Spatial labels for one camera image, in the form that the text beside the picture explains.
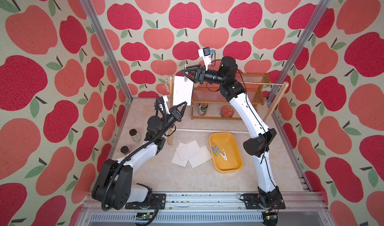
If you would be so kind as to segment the pink clothespin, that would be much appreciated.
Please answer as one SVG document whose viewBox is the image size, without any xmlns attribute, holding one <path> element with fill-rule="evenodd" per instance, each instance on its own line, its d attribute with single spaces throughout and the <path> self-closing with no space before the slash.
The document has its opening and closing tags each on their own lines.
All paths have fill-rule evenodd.
<svg viewBox="0 0 384 226">
<path fill-rule="evenodd" d="M 182 74 L 184 75 L 184 81 L 187 82 L 189 80 L 188 78 L 188 74 L 189 74 L 189 70 L 188 70 L 188 64 L 185 65 L 183 71 L 182 71 Z"/>
</svg>

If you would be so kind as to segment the white postcard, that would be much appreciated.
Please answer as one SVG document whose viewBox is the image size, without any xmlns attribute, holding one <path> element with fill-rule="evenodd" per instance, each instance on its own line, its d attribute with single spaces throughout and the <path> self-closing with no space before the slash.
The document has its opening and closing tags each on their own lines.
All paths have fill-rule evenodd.
<svg viewBox="0 0 384 226">
<path fill-rule="evenodd" d="M 187 105 L 191 105 L 192 92 L 194 83 L 182 76 L 175 76 L 174 79 L 174 94 L 173 94 L 173 105 L 178 105 L 183 102 L 187 102 Z"/>
<path fill-rule="evenodd" d="M 178 152 L 175 152 L 171 163 L 185 168 L 187 166 L 188 161 L 189 161 L 188 158 L 181 160 Z"/>
<path fill-rule="evenodd" d="M 189 158 L 189 163 L 191 167 L 194 169 L 197 166 L 209 161 L 212 158 L 211 153 L 209 152 L 206 146 L 203 146 L 199 149 L 199 152 Z"/>
<path fill-rule="evenodd" d="M 196 140 L 183 144 L 180 143 L 177 147 L 177 153 L 181 161 L 188 160 L 190 157 L 197 155 L 200 152 L 200 147 Z"/>
</svg>

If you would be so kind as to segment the wooden rack frame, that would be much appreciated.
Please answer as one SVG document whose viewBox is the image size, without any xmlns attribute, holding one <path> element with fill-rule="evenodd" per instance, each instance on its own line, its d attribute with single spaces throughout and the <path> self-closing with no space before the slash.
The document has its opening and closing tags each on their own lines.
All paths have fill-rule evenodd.
<svg viewBox="0 0 384 226">
<path fill-rule="evenodd" d="M 166 86 L 165 86 L 165 89 L 167 90 L 168 92 L 168 99 L 169 99 L 169 107 L 172 107 L 173 106 L 173 94 L 174 94 L 174 79 L 175 79 L 175 76 L 170 76 L 167 80 L 166 80 Z"/>
</svg>

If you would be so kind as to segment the grey clothespin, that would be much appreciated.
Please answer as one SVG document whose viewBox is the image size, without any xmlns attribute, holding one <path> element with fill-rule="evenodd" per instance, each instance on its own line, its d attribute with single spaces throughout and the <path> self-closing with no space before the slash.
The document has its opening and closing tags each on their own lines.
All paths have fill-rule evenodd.
<svg viewBox="0 0 384 226">
<path fill-rule="evenodd" d="M 219 147 L 213 141 L 212 141 L 212 144 L 213 144 L 212 149 L 220 150 Z"/>
</svg>

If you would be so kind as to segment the teal clothespin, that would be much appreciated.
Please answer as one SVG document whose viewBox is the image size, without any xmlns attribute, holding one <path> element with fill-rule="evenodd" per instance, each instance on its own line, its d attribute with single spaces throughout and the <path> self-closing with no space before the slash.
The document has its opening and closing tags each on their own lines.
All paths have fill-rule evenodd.
<svg viewBox="0 0 384 226">
<path fill-rule="evenodd" d="M 214 154 L 217 156 L 217 155 L 223 155 L 223 153 L 220 151 L 220 150 L 217 150 L 217 149 L 212 149 Z"/>
</svg>

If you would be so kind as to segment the white clothespin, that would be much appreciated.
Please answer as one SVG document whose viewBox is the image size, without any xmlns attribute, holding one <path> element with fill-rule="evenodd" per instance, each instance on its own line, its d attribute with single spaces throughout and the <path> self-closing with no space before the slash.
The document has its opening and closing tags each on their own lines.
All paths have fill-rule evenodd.
<svg viewBox="0 0 384 226">
<path fill-rule="evenodd" d="M 222 151 L 220 151 L 220 155 L 222 156 L 222 158 L 227 161 L 228 158 L 227 158 L 227 155 L 226 155 L 226 152 L 225 152 L 225 149 L 223 149 Z"/>
</svg>

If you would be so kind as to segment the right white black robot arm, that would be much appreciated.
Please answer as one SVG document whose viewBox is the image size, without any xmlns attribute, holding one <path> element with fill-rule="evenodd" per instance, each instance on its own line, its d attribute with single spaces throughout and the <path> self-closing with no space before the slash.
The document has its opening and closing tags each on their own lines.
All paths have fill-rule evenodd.
<svg viewBox="0 0 384 226">
<path fill-rule="evenodd" d="M 194 83 L 219 85 L 222 96 L 240 115 L 251 136 L 243 146 L 253 157 L 258 176 L 259 194 L 255 201 L 262 209 L 269 210 L 282 202 L 282 195 L 274 180 L 269 160 L 269 145 L 277 131 L 270 128 L 259 116 L 248 97 L 247 89 L 236 79 L 237 71 L 236 60 L 226 56 L 221 59 L 217 71 L 195 65 L 182 70 L 182 74 Z"/>
</svg>

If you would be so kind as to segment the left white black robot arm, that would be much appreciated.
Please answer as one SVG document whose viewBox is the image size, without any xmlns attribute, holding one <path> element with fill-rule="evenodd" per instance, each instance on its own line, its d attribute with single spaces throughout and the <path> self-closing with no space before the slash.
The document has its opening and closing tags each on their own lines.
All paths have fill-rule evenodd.
<svg viewBox="0 0 384 226">
<path fill-rule="evenodd" d="M 129 155 L 118 160 L 108 159 L 101 168 L 92 191 L 92 198 L 101 202 L 103 211 L 120 210 L 127 204 L 154 205 L 152 188 L 132 184 L 134 173 L 164 147 L 166 132 L 181 122 L 188 103 L 182 102 L 168 108 L 168 98 L 157 97 L 154 103 L 156 114 L 148 119 L 147 133 L 143 144 Z"/>
</svg>

